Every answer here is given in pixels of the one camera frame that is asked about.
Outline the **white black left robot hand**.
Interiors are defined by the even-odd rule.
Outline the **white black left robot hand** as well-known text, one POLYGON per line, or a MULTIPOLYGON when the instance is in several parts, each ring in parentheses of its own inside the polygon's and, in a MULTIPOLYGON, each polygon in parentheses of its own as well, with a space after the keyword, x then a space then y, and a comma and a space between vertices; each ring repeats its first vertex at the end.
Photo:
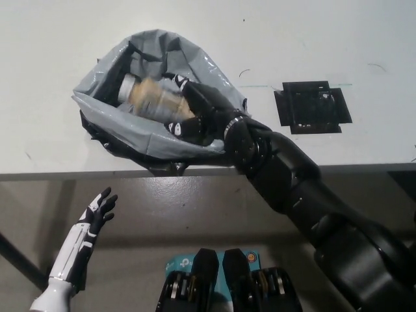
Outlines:
POLYGON ((68 282, 82 289, 88 262, 102 227, 114 218, 112 210, 118 196, 108 187, 99 193, 71 227, 49 273, 50 278, 68 282))

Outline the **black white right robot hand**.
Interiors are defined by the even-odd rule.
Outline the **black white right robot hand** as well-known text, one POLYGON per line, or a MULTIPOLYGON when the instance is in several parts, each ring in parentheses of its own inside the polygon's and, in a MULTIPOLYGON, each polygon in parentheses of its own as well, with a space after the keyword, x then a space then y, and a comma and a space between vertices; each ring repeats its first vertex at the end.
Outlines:
POLYGON ((188 102, 194 117, 182 122, 170 122, 164 126, 175 137, 198 145, 205 145, 208 139, 222 140, 230 121, 244 116, 217 89, 206 84, 196 83, 178 74, 165 73, 188 102))

